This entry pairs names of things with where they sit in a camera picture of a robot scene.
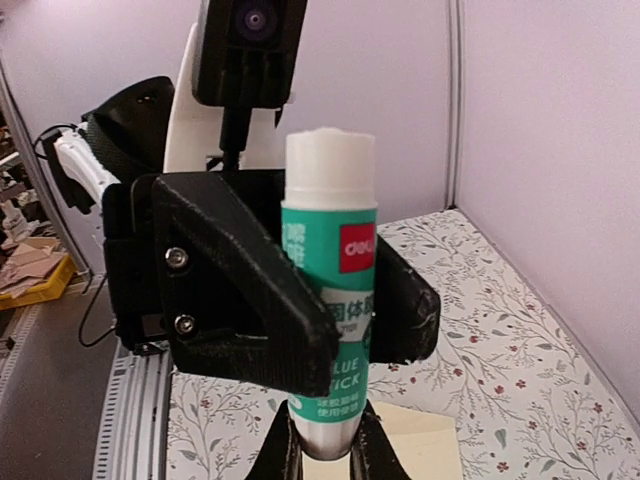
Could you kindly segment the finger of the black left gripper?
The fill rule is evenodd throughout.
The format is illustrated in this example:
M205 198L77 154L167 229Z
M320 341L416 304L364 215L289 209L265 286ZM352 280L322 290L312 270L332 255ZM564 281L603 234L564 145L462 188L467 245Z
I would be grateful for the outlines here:
M386 240L377 238L370 361L411 364L436 349L441 299Z

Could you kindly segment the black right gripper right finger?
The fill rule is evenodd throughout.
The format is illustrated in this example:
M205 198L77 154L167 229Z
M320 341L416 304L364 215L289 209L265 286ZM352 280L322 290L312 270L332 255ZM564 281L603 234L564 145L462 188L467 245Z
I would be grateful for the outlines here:
M352 480L410 480L387 437L381 417L367 402L350 450Z

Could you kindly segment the green white glue stick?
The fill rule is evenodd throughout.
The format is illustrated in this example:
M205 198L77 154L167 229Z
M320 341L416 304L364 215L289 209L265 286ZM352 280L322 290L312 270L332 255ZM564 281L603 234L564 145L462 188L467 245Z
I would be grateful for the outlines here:
M349 453L367 402L377 247L375 138L322 127L286 140L282 246L319 294L340 334L329 392L292 395L305 452Z

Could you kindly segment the cream paper envelope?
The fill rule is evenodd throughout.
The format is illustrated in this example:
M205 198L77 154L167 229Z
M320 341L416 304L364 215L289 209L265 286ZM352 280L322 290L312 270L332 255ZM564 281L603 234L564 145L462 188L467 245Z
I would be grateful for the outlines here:
M463 477L455 420L384 402L372 404L402 467L411 479ZM303 457L303 479L350 479L350 452L339 460Z

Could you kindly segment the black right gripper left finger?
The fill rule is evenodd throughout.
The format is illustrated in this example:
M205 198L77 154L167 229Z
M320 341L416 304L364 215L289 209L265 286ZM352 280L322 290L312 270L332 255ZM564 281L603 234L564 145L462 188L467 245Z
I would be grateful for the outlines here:
M288 402L283 401L271 423L247 480L300 480L302 448Z

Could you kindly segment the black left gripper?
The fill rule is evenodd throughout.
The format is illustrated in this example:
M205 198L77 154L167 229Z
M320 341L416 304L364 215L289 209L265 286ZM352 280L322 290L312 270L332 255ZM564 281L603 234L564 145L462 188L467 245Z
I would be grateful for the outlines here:
M281 248L281 170L144 175L102 198L116 335L183 373L326 394L336 322Z

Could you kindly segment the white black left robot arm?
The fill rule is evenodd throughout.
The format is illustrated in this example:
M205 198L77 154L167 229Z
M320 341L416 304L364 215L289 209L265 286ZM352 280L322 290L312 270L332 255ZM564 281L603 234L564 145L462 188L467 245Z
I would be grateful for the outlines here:
M43 138L65 202L102 210L117 336L133 351L167 341L184 373L326 394L346 336L284 252L284 172L163 173L173 97L152 77L87 113L81 164L104 184L63 171L61 132Z

